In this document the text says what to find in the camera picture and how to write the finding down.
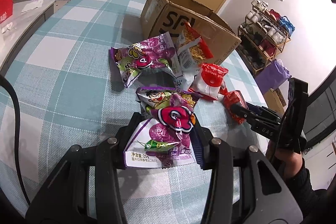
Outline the person's right hand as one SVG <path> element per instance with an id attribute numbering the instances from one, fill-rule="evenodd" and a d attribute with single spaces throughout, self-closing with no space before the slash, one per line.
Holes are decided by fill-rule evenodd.
<path id="1" fill-rule="evenodd" d="M 283 180 L 293 178 L 300 173 L 303 167 L 303 157 L 301 153 L 295 153 L 286 149 L 278 148 L 276 143 L 268 141 L 266 158 L 274 164 L 275 160 L 278 167 L 275 168 Z"/>

